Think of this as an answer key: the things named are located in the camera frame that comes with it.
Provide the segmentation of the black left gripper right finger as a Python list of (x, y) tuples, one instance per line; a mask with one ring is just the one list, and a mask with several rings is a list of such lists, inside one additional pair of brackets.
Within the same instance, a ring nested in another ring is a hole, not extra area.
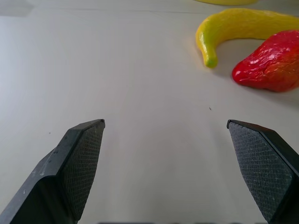
[(299, 154), (275, 131), (229, 120), (242, 177), (268, 224), (299, 224)]

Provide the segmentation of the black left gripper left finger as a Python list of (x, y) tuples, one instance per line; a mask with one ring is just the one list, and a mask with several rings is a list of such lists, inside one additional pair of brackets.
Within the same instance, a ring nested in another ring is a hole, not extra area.
[(70, 128), (0, 214), (0, 224), (77, 224), (95, 178), (105, 121)]

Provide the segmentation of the red toy strawberry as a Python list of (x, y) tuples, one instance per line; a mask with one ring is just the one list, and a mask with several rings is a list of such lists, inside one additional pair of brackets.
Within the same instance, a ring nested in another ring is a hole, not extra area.
[(299, 30), (269, 37), (234, 67), (232, 79), (243, 86), (275, 92), (299, 88)]

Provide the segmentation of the yellow object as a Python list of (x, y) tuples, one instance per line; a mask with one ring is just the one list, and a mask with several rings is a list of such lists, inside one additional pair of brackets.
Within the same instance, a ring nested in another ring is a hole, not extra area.
[(203, 2), (213, 5), (222, 5), (222, 6), (243, 6), (250, 5), (258, 2), (259, 0), (195, 0), (198, 2)]

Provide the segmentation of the yellow curved plastic banana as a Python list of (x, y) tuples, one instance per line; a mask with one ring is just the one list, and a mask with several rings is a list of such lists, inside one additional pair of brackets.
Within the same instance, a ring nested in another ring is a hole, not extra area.
[(204, 65), (215, 68), (216, 48), (233, 39), (266, 40), (285, 30), (298, 30), (299, 17), (267, 10), (229, 8), (213, 14), (199, 25), (195, 40), (203, 56)]

